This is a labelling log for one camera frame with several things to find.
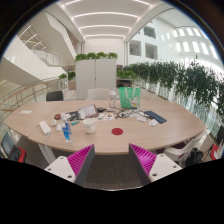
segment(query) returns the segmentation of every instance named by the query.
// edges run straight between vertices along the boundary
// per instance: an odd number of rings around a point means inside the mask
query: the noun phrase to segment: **ceiling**
[[[136,24],[143,25],[141,21],[150,10],[165,4],[159,0],[62,0],[60,3],[73,17],[85,40],[101,35],[124,39]]]
[[[178,27],[197,27],[197,24],[190,19],[188,16],[178,11],[177,9],[172,9],[161,13],[157,18],[163,20],[164,22],[171,25],[174,29]]]

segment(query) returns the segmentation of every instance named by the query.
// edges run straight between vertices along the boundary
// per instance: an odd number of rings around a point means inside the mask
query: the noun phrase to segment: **glass railing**
[[[28,102],[43,102],[46,94],[67,89],[67,79],[44,79],[21,86],[0,99],[0,142],[8,131],[4,120],[17,108]]]

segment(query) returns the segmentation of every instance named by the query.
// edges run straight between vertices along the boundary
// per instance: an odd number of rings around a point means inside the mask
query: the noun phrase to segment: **door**
[[[96,59],[96,88],[116,88],[116,59]]]
[[[75,64],[77,99],[88,98],[88,89],[95,89],[95,60],[78,61]]]

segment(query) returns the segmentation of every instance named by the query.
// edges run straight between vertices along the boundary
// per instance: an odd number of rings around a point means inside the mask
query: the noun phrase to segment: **floor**
[[[64,90],[65,100],[77,99],[76,91],[69,92]],[[149,93],[143,90],[142,96],[151,100],[163,100],[156,94]],[[46,94],[39,96],[38,102],[44,101]],[[16,132],[12,132],[17,146],[26,150],[27,158],[26,163],[45,169],[48,166],[46,159],[41,153],[38,145],[34,142],[29,141],[27,138],[20,136]],[[69,156],[71,153],[64,152],[56,149],[52,149],[55,157]],[[204,162],[211,161],[211,157],[208,155]],[[129,155],[118,155],[118,156],[100,156],[94,157],[94,160],[90,166],[89,173],[86,178],[84,185],[85,188],[101,189],[101,190],[122,190],[132,189],[141,187],[141,183],[133,164],[130,161]]]

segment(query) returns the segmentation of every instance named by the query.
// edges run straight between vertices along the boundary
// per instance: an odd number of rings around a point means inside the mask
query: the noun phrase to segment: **wooden table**
[[[31,141],[38,143],[45,158],[51,163],[55,157],[51,149],[48,150],[44,147],[46,135],[39,127],[39,122],[45,120],[51,127],[50,122],[56,113],[76,111],[80,107],[93,103],[96,107],[108,107],[107,100],[29,103],[14,111],[4,123],[21,135],[27,136]],[[120,108],[119,101],[117,101],[116,107]],[[19,112],[24,109],[32,110],[33,114],[20,114]],[[57,132],[55,127],[51,127],[52,133],[48,138],[47,145],[59,150],[76,152],[85,146],[94,144],[95,152],[98,155],[119,155],[128,153],[129,143],[152,151],[195,137],[207,128],[188,110],[166,100],[142,98],[140,109],[152,110],[167,119],[167,122],[153,127],[149,125],[150,120],[142,123],[135,117],[115,118],[114,121],[96,121],[96,131],[93,134],[87,134],[82,121],[80,121],[79,124],[71,126],[72,134],[75,137],[73,143],[66,143],[63,132]],[[111,133],[113,128],[121,128],[124,132],[119,136],[113,135]]]

